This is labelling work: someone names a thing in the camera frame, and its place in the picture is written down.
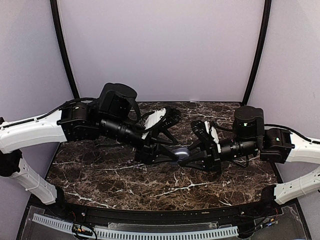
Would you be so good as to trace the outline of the purple grey earbud case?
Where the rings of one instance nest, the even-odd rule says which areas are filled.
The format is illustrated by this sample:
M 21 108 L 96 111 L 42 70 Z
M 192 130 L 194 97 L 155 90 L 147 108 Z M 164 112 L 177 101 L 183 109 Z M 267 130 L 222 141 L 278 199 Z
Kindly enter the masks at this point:
M 190 157 L 190 150 L 187 147 L 179 147 L 171 152 L 176 156 L 176 162 L 185 161 Z

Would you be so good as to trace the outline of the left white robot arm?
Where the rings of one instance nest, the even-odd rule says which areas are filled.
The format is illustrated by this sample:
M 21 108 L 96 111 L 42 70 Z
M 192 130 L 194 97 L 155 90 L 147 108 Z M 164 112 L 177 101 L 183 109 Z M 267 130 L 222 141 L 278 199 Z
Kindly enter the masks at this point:
M 24 159 L 21 149 L 46 143 L 96 140 L 103 136 L 136 151 L 135 159 L 149 165 L 177 160 L 168 146 L 177 140 L 169 132 L 181 119 L 179 110 L 166 106 L 141 114 L 137 92 L 122 83 L 106 83 L 98 98 L 65 102 L 52 111 L 20 121 L 0 122 L 0 174 L 16 180 L 60 218 L 71 213 L 64 192 L 44 180 Z

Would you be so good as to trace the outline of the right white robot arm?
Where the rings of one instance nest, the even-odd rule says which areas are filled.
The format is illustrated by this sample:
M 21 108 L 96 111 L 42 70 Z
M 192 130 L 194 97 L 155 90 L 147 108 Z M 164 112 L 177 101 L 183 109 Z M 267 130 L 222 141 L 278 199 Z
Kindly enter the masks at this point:
M 230 131 L 234 138 L 219 139 L 214 122 L 196 120 L 191 123 L 198 140 L 188 147 L 173 151 L 177 164 L 204 172 L 222 171 L 222 162 L 259 156 L 268 163 L 320 163 L 320 141 L 277 124 L 264 122 L 264 111 L 241 106 L 234 112 Z

